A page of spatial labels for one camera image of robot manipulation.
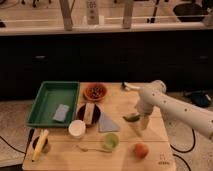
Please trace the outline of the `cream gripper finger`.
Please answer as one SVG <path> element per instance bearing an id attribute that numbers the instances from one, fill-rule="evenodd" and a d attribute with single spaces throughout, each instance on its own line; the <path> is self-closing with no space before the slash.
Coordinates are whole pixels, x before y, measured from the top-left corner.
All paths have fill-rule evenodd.
<path id="1" fill-rule="evenodd" d="M 148 116 L 144 116 L 140 119 L 140 128 L 145 130 L 149 124 L 150 118 Z"/>

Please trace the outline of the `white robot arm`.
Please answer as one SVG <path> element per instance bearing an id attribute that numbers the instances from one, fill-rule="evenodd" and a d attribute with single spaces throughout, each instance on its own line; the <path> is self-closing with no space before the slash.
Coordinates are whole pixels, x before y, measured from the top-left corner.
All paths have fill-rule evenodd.
<path id="1" fill-rule="evenodd" d="M 207 139 L 213 141 L 213 112 L 166 95 L 166 85 L 161 80 L 145 83 L 137 88 L 139 114 L 151 115 L 154 107 L 176 117 Z"/>

